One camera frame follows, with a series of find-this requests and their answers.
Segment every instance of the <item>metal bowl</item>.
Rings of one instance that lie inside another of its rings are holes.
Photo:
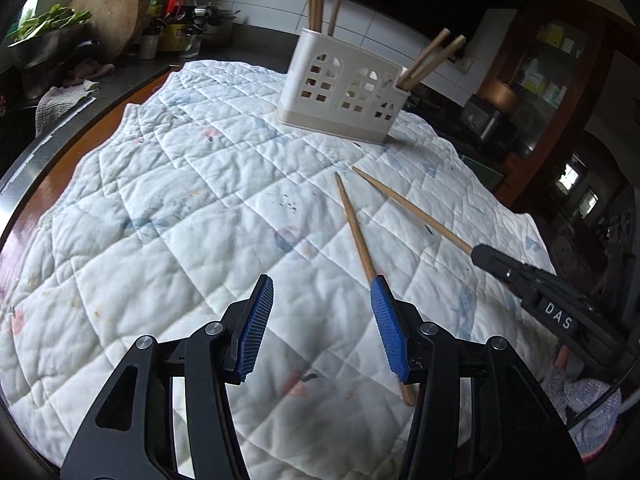
[[[79,23],[38,34],[9,46],[9,53],[18,70],[28,70],[58,56],[69,54],[81,40],[88,23]]]
[[[509,117],[515,113],[522,102],[516,92],[497,79],[489,81],[480,97]]]

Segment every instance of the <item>cutting board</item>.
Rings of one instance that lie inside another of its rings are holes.
[[[106,61],[118,56],[142,28],[141,0],[73,0],[75,10],[90,10],[91,33],[102,45]]]

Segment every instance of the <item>white quilted mat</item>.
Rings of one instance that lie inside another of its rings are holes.
[[[514,296],[349,168],[472,245],[552,270],[531,218],[499,205],[414,115],[400,114],[385,146],[279,124],[284,78],[187,64],[127,106],[41,218],[2,304],[0,381],[18,426],[54,463],[138,336],[189,336],[267,273],[274,305],[255,371],[228,387],[252,478],[396,477],[412,410],[386,361],[335,171],[396,297],[458,337],[501,334],[533,373],[547,369],[554,339]],[[184,416],[177,388],[178,462],[191,474]]]

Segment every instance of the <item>glass cabinet door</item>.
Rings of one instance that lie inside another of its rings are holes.
[[[523,57],[511,84],[522,100],[512,117],[518,128],[513,150],[520,156],[533,151],[558,110],[587,39],[583,30],[551,20],[540,28]]]

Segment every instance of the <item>cabinet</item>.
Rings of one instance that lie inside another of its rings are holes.
[[[478,92],[496,78],[521,99],[505,178],[494,192],[505,206],[514,208],[563,138],[590,117],[610,65],[606,29],[604,16],[571,0],[527,0],[516,14]]]

